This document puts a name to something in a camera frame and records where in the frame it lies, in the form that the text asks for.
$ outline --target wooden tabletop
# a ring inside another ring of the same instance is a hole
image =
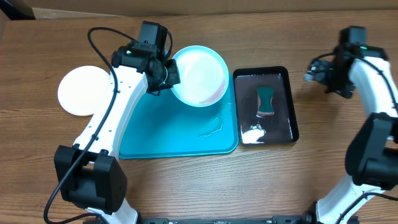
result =
[[[292,85],[300,139],[295,144],[238,148],[228,155],[121,160],[127,199],[143,217],[261,218],[300,215],[331,190],[345,172],[348,144],[364,122],[356,93],[351,100],[323,93],[302,80],[310,60],[330,52],[339,31],[368,28],[368,44],[382,47],[398,78],[398,11],[299,12],[217,16],[115,17],[64,21],[11,21],[0,44],[0,223],[43,223],[57,184],[53,155],[70,146],[89,117],[64,111],[60,80],[82,65],[105,68],[89,45],[94,26],[137,37],[143,20],[166,26],[173,53],[189,45],[216,50],[237,68],[283,65]],[[93,35],[108,58],[127,40]],[[388,192],[398,196],[398,191]],[[362,223],[396,222],[398,203],[372,199]],[[50,218],[85,212],[57,196]]]

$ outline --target black plastic container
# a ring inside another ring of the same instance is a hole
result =
[[[299,139],[285,67],[241,68],[233,73],[239,139],[245,145]]]

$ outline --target teal mat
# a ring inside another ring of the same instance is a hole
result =
[[[147,159],[232,152],[239,143],[233,79],[219,102],[196,108],[171,90],[145,94],[122,138],[119,157]]]

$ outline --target sponge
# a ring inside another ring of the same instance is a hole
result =
[[[273,96],[274,96],[274,89],[271,87],[262,86],[257,89],[258,116],[274,115],[275,111],[271,105]]]

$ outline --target black cable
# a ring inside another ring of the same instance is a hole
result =
[[[173,48],[173,37],[172,37],[172,33],[170,33],[170,31],[167,31],[167,34],[168,34],[169,37],[170,37],[170,48],[169,48],[169,51],[167,52],[167,54],[166,54],[164,60],[169,59],[170,55],[172,54],[172,48]]]
[[[49,210],[50,210],[50,206],[51,203],[54,201],[55,196],[57,195],[58,191],[61,189],[61,187],[65,184],[66,180],[68,179],[68,177],[72,174],[72,172],[76,169],[76,167],[80,164],[80,161],[83,159],[83,156],[85,155],[85,153],[89,150],[89,148],[91,147],[91,145],[94,143],[94,141],[97,139],[98,134],[101,131],[102,126],[104,125],[106,118],[108,118],[109,113],[112,110],[114,101],[116,99],[116,95],[118,94],[118,78],[116,76],[116,73],[113,70],[112,65],[108,62],[108,60],[106,59],[106,57],[100,52],[100,50],[98,50],[98,48],[95,46],[95,44],[93,43],[93,40],[91,39],[91,33],[95,30],[108,30],[111,32],[115,32],[117,34],[120,34],[124,37],[127,37],[128,39],[131,40],[135,40],[134,38],[130,37],[127,34],[124,34],[118,30],[115,29],[111,29],[111,28],[107,28],[107,27],[93,27],[91,28],[88,33],[87,33],[87,38],[88,38],[88,42],[91,44],[91,46],[93,47],[93,49],[95,50],[95,52],[102,58],[102,60],[104,61],[104,63],[106,64],[106,66],[108,66],[108,68],[111,70],[112,76],[113,76],[113,82],[114,82],[114,88],[113,88],[113,95],[112,95],[112,99],[111,102],[109,103],[108,109],[105,112],[104,117],[102,118],[101,122],[99,123],[97,129],[95,130],[94,134],[91,135],[91,139],[88,142],[88,144],[86,145],[86,147],[84,148],[84,150],[82,150],[82,152],[80,153],[80,155],[77,157],[77,159],[74,161],[74,163],[72,164],[72,166],[68,169],[68,171],[65,173],[65,175],[62,177],[61,181],[58,183],[57,187],[55,188],[55,190],[52,192],[47,204],[45,205],[44,208],[44,212],[43,212],[43,218],[44,221],[47,224],[64,224],[64,223],[70,223],[72,221],[84,218],[84,217],[97,217],[99,219],[101,219],[103,222],[107,223],[106,220],[102,217],[101,214],[99,213],[86,213],[86,214],[82,214],[82,215],[78,215],[76,217],[73,218],[69,218],[67,220],[64,221],[60,221],[60,222],[52,222],[49,220]]]
[[[336,53],[327,53],[327,54],[323,54],[323,55],[317,56],[316,58],[314,58],[314,59],[311,61],[311,64],[310,64],[310,66],[308,67],[308,69],[310,69],[311,65],[312,65],[315,61],[317,61],[317,60],[319,60],[319,59],[321,59],[321,58],[323,58],[323,57],[333,56],[333,55],[336,55]],[[389,94],[390,94],[392,103],[394,104],[394,109],[397,111],[397,114],[398,114],[398,104],[397,104],[397,100],[396,100],[396,98],[395,98],[395,96],[394,96],[394,93],[393,93],[393,91],[392,91],[392,88],[391,88],[391,86],[390,86],[390,83],[388,82],[388,79],[387,79],[387,77],[384,75],[383,71],[380,70],[380,69],[378,69],[378,68],[377,68],[375,65],[373,65],[370,61],[368,61],[368,60],[366,60],[366,59],[364,59],[364,58],[361,58],[361,57],[359,57],[359,56],[351,55],[351,54],[342,54],[342,55],[348,56],[348,57],[353,57],[353,58],[356,58],[356,59],[358,59],[358,60],[361,60],[361,61],[363,61],[364,63],[368,64],[371,68],[375,69],[375,71],[377,71],[377,73],[383,78],[383,80],[385,81],[385,83],[386,83],[386,85],[387,85],[387,88],[388,88],[388,91],[389,91]]]
[[[379,194],[379,193],[374,193],[374,192],[368,192],[368,193],[363,193],[359,198],[357,198],[339,217],[339,219],[337,220],[336,224],[340,224],[340,222],[344,219],[344,217],[348,214],[349,211],[351,211],[351,209],[353,209],[360,201],[362,201],[362,199],[368,199],[368,196],[377,196],[377,197],[381,197],[381,198],[385,198],[388,200],[393,200],[398,202],[398,198],[396,197],[391,197],[388,195],[384,195],[384,194]]]

